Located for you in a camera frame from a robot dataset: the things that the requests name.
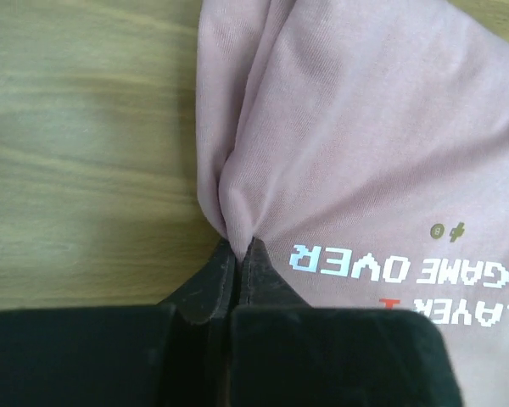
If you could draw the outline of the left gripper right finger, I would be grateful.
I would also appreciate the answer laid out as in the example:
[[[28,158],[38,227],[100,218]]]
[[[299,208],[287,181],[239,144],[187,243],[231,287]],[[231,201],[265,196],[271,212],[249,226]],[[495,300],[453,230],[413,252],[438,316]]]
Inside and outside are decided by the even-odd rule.
[[[444,340],[403,309],[313,308],[254,240],[231,315],[233,406],[459,406]]]

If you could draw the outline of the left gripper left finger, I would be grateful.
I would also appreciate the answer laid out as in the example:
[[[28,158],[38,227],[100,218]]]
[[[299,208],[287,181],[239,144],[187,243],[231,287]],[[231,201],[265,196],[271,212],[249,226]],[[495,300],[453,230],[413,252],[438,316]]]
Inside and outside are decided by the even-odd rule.
[[[216,406],[235,256],[158,304],[0,311],[0,406]]]

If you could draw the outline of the pink t-shirt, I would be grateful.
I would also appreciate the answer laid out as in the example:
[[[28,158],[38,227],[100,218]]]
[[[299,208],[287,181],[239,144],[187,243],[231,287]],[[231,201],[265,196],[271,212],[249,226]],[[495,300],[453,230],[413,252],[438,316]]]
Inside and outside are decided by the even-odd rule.
[[[509,406],[509,43],[446,1],[206,1],[199,204],[309,303],[413,309]]]

